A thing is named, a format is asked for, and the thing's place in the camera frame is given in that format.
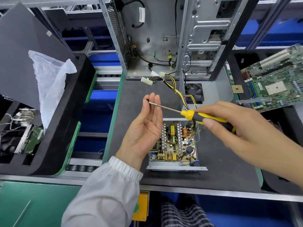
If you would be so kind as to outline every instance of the hand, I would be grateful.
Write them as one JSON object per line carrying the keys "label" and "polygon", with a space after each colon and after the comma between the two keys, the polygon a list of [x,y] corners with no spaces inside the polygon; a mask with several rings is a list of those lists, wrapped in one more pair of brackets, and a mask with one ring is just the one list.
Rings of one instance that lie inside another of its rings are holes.
{"label": "hand", "polygon": [[146,95],[143,99],[141,113],[127,130],[116,157],[140,171],[146,154],[157,143],[162,134],[163,114],[161,107],[148,103],[161,104],[160,96]]}
{"label": "hand", "polygon": [[218,101],[195,111],[226,119],[236,127],[237,135],[212,119],[203,119],[223,143],[248,163],[286,178],[301,187],[303,148],[272,126],[256,110]]}

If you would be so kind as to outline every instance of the fingernail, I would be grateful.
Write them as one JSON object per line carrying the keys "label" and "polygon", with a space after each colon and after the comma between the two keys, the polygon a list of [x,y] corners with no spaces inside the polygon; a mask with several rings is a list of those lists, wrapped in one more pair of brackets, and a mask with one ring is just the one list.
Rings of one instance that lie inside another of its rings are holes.
{"label": "fingernail", "polygon": [[210,129],[214,125],[212,119],[203,119],[202,122],[204,123],[204,126],[206,126],[208,129]]}

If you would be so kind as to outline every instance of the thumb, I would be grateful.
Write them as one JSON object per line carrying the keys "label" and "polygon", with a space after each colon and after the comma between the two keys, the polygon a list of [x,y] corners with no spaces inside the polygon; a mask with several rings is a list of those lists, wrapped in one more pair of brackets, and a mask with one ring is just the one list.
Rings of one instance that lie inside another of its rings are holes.
{"label": "thumb", "polygon": [[206,126],[215,136],[233,151],[242,149],[245,141],[235,134],[229,132],[220,123],[213,119],[203,119],[204,126]]}
{"label": "thumb", "polygon": [[142,106],[141,112],[137,116],[137,118],[135,118],[133,124],[134,125],[143,124],[143,122],[146,119],[146,117],[148,116],[148,114],[149,114],[149,103],[147,102],[146,99],[143,99],[143,106]]}

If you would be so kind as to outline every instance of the yellow and black screwdriver handle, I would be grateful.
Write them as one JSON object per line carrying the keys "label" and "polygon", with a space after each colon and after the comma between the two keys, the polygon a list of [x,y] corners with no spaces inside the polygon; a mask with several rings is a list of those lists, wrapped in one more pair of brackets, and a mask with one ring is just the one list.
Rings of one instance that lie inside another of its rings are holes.
{"label": "yellow and black screwdriver handle", "polygon": [[230,131],[232,133],[236,132],[236,128],[231,123],[227,122],[227,120],[225,120],[223,118],[214,117],[214,116],[204,114],[204,113],[198,113],[198,112],[195,112],[194,110],[181,111],[181,115],[184,116],[188,120],[195,120],[196,122],[198,122],[199,124],[202,124],[202,125],[204,125],[204,123],[202,122],[202,120],[204,118],[213,119],[213,120],[218,121],[228,131]]}

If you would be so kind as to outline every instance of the screwdriver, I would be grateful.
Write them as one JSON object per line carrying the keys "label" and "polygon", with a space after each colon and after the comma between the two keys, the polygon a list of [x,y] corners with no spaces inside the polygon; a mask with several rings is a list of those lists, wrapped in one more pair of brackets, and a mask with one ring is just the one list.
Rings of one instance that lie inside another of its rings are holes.
{"label": "screwdriver", "polygon": [[194,121],[196,121],[196,122],[198,122],[199,124],[202,124],[202,125],[204,125],[204,123],[202,121],[204,118],[213,119],[213,120],[218,121],[228,131],[230,131],[232,133],[236,132],[236,128],[231,123],[227,122],[226,119],[223,119],[223,118],[220,118],[220,117],[214,117],[214,116],[211,116],[211,115],[208,115],[208,114],[198,113],[198,112],[195,112],[194,110],[178,111],[178,110],[172,109],[170,107],[165,107],[165,106],[162,106],[160,104],[156,104],[156,103],[152,103],[152,102],[149,102],[149,104],[152,104],[152,105],[155,105],[155,106],[158,106],[158,107],[162,107],[162,108],[165,108],[165,109],[168,109],[168,110],[171,110],[171,111],[178,112],[182,116],[184,116],[187,120],[194,120]]}

